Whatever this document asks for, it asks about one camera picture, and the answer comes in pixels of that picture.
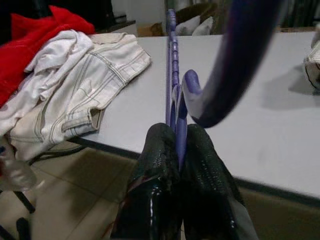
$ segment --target table surface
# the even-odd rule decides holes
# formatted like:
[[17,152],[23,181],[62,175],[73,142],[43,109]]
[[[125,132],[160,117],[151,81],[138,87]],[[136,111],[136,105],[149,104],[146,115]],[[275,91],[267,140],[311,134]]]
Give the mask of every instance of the table surface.
[[[302,68],[313,35],[275,34],[244,97],[207,132],[235,177],[319,199],[320,96],[312,95]],[[178,37],[180,78],[194,69],[204,86],[221,39]],[[151,66],[112,101],[100,129],[80,138],[84,143],[141,153],[149,127],[165,121],[167,38],[138,43],[151,55]]]

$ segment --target plastic bottle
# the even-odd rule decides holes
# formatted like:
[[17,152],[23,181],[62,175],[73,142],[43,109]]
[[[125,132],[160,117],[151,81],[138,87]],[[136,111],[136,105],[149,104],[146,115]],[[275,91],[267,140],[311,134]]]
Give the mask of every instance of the plastic bottle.
[[17,161],[10,145],[0,145],[0,190],[27,191],[37,182],[37,178],[26,162]]

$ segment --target red cloth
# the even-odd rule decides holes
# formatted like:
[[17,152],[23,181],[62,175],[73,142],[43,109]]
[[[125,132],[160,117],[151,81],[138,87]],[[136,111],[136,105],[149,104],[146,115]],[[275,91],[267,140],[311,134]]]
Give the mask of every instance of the red cloth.
[[11,14],[12,41],[0,47],[0,107],[25,78],[24,70],[38,50],[60,31],[93,34],[94,26],[70,11],[49,6],[52,16],[31,19]]

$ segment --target tiled floor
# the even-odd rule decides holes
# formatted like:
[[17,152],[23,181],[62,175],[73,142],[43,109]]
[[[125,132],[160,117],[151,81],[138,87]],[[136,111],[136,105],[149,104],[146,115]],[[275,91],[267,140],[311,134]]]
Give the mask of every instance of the tiled floor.
[[108,239],[105,231],[116,217],[135,164],[89,148],[37,162],[32,166],[37,187],[25,193],[36,211],[29,214],[13,192],[3,192],[0,225],[17,239],[21,217],[31,224],[32,240]]

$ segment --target white pillow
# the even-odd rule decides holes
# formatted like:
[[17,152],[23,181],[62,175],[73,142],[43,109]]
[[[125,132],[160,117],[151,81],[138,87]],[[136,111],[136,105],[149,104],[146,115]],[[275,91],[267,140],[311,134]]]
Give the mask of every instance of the white pillow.
[[175,33],[177,36],[191,36],[194,30],[200,24],[200,16],[195,16],[188,21],[180,23],[175,27]]
[[214,24],[213,17],[208,17],[206,20],[203,21],[203,23],[198,26],[194,32],[192,33],[192,36],[202,36],[202,35],[210,35],[210,30],[212,29],[212,26]]

